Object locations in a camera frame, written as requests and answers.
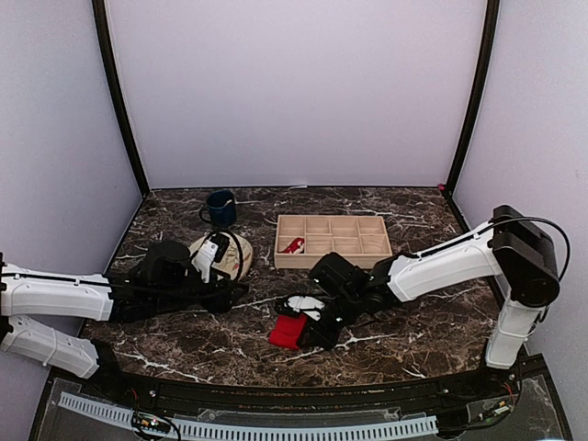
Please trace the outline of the red sock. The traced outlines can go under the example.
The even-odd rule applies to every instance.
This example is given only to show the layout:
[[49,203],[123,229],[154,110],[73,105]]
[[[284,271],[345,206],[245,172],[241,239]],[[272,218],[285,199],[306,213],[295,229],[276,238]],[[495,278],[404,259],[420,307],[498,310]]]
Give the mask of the red sock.
[[302,254],[304,252],[305,239],[297,237],[293,239],[282,251],[282,254]]
[[307,322],[304,314],[298,317],[279,315],[276,325],[269,335],[269,343],[277,347],[298,350],[298,341]]

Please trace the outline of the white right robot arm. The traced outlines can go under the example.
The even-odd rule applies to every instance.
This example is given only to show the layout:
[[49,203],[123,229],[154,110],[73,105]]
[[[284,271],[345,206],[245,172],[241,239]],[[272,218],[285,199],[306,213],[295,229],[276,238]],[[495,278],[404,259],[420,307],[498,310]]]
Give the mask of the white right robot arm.
[[332,349],[339,334],[364,313],[387,311],[425,294],[484,277],[503,277],[509,291],[486,345],[485,365],[469,378],[469,391],[487,399],[502,387],[540,315],[560,294],[568,264],[558,264],[552,238],[556,224],[528,217],[508,205],[450,241],[413,254],[378,261],[366,272],[336,252],[322,257],[310,278],[330,299],[292,295],[284,305],[306,316],[300,345]]

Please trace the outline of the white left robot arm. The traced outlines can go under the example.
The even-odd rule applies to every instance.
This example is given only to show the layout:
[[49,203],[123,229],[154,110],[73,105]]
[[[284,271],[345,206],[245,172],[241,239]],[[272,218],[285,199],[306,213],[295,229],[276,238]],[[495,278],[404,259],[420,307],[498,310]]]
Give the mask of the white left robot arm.
[[181,243],[150,248],[125,274],[64,275],[1,265],[1,349],[68,371],[111,401],[130,392],[109,344],[64,334],[35,316],[71,316],[130,323],[198,305],[229,311],[248,287],[213,268],[215,254],[191,254]]

